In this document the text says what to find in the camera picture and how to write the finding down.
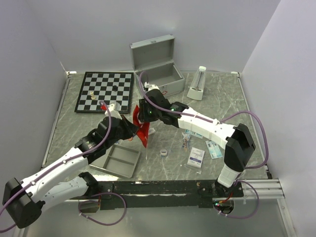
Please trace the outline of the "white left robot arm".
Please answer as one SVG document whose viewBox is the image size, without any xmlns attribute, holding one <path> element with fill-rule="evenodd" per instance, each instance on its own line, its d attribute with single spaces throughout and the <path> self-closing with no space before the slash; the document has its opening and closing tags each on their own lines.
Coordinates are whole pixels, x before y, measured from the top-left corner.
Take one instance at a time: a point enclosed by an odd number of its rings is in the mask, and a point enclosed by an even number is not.
<svg viewBox="0 0 316 237">
<path fill-rule="evenodd" d="M 21 181 L 9 180 L 4 188 L 2 210 L 8 212 L 14 226 L 22 229 L 35 222 L 45 210 L 67 199 L 93 198 L 98 182 L 89 172 L 69 182 L 64 179 L 103 156 L 117 141 L 133 137 L 137 131 L 138 126 L 124 116 L 105 117 L 97 128 L 51 165 Z"/>
</svg>

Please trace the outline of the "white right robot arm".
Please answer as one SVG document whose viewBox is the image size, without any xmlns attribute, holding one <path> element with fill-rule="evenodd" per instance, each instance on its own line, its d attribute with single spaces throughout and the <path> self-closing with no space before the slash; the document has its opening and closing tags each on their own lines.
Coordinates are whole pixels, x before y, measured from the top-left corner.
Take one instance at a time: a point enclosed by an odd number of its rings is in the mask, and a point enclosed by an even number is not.
<svg viewBox="0 0 316 237">
<path fill-rule="evenodd" d="M 225 151 L 224 166 L 215 182 L 215 190 L 222 197 L 232 192 L 236 179 L 246 169 L 256 149 L 246 125 L 222 123 L 181 102 L 170 103 L 158 89 L 147 91 L 139 100 L 138 120 L 142 123 L 160 120 L 198 133 L 219 145 Z"/>
</svg>

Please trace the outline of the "white blue medicine box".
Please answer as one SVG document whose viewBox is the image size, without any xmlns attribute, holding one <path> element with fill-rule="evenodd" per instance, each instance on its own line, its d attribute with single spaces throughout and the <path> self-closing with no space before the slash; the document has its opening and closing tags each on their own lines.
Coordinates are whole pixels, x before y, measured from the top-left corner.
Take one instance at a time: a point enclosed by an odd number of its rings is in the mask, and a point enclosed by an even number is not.
<svg viewBox="0 0 316 237">
<path fill-rule="evenodd" d="M 156 131 L 154 128 L 150 128 L 148 131 L 148 135 L 154 134 Z"/>
</svg>

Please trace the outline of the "red fabric zipper pouch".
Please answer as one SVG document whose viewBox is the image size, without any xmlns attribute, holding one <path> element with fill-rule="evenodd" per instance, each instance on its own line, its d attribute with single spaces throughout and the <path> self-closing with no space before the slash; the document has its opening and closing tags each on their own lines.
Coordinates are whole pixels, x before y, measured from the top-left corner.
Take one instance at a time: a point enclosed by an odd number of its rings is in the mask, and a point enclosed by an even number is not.
<svg viewBox="0 0 316 237">
<path fill-rule="evenodd" d="M 138 105 L 135 106 L 135 109 L 133 111 L 133 124 L 138 126 L 138 131 L 136 135 L 142 142 L 143 146 L 147 148 L 148 145 L 148 136 L 149 136 L 149 128 L 150 128 L 150 123 L 149 122 L 140 122 L 138 119 L 138 115 L 140 112 L 140 108 Z"/>
</svg>

